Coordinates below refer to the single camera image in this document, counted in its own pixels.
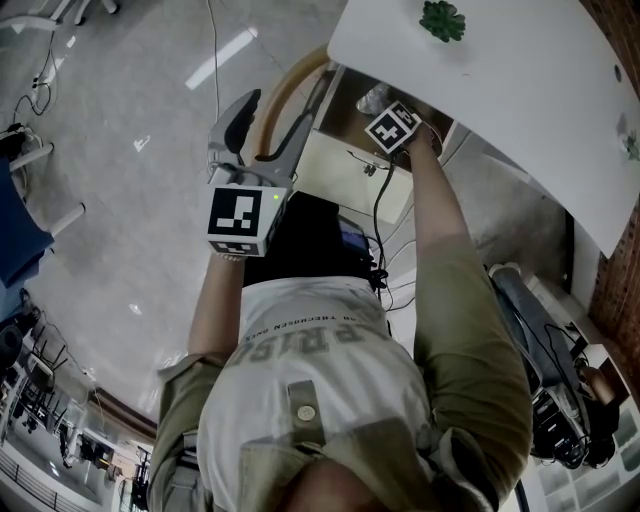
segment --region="white chair leg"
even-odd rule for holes
[[[78,12],[76,13],[76,19],[74,20],[74,23],[76,25],[82,25],[82,23],[84,22],[84,11],[87,10],[87,7],[89,7],[90,3],[91,0],[82,0],[80,7],[78,7]]]
[[[118,10],[118,4],[116,4],[114,0],[102,0],[102,5],[104,5],[104,8],[109,14],[115,14]]]
[[[51,228],[49,229],[49,233],[55,239],[62,230],[68,228],[71,224],[73,224],[76,220],[78,220],[84,212],[86,208],[84,204],[80,203],[73,210],[67,213],[64,217],[62,217],[59,221],[55,222]]]
[[[33,151],[29,151],[26,155],[22,155],[21,157],[16,158],[13,162],[9,162],[9,170],[11,172],[16,169],[20,169],[20,167],[24,167],[28,163],[37,160],[38,158],[42,158],[43,156],[48,155],[53,151],[53,144],[45,144],[41,148],[34,149]]]
[[[13,25],[24,25],[29,28],[37,28],[53,32],[61,25],[61,23],[49,18],[42,18],[40,16],[13,16],[11,18],[0,20],[0,29],[9,28]]]
[[[51,19],[53,21],[62,21],[62,17],[64,16],[65,12],[71,6],[71,4],[75,1],[76,0],[62,0],[58,4],[58,7],[56,7],[56,10],[53,11],[53,14],[51,15]]]

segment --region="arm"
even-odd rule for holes
[[[452,440],[458,468],[495,506],[507,498],[527,463],[528,384],[428,137],[413,142],[410,154],[418,261],[414,357],[424,372],[436,426],[459,433],[455,445]],[[483,462],[476,463],[473,450],[458,450],[456,457],[456,446],[468,435]]]
[[[238,346],[244,261],[211,255],[189,333],[189,354],[230,356]]]
[[[447,180],[440,162],[429,144],[427,127],[421,127],[409,146],[413,169],[413,204],[416,223],[418,258],[439,240],[469,236],[460,204]]]
[[[189,333],[189,355],[159,372],[163,389],[149,477],[153,512],[212,506],[198,472],[189,473],[181,463],[184,435],[197,430],[211,389],[238,346],[243,277],[244,262],[211,255]]]

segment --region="white t-shirt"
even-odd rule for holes
[[[418,368],[388,334],[369,284],[293,278],[243,290],[240,343],[205,404],[198,463],[215,503],[237,509],[242,445],[292,432],[287,386],[312,381],[332,435],[401,418],[415,437],[429,405]]]

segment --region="white table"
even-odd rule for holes
[[[418,24],[421,0],[350,0],[329,56],[472,130],[610,256],[640,192],[619,141],[640,133],[640,103],[605,36],[578,0],[452,3],[467,31],[445,44]]]

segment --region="jacket sleeve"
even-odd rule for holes
[[[212,509],[197,462],[185,450],[195,451],[188,439],[195,438],[200,414],[225,362],[215,354],[190,355],[159,372],[163,390],[147,494],[151,512]]]
[[[527,464],[531,396],[522,360],[468,236],[443,240],[420,256],[416,313],[414,357],[435,425],[441,432],[462,430],[471,436],[489,473],[476,476],[488,479],[503,503]],[[466,466],[473,473],[473,464]]]

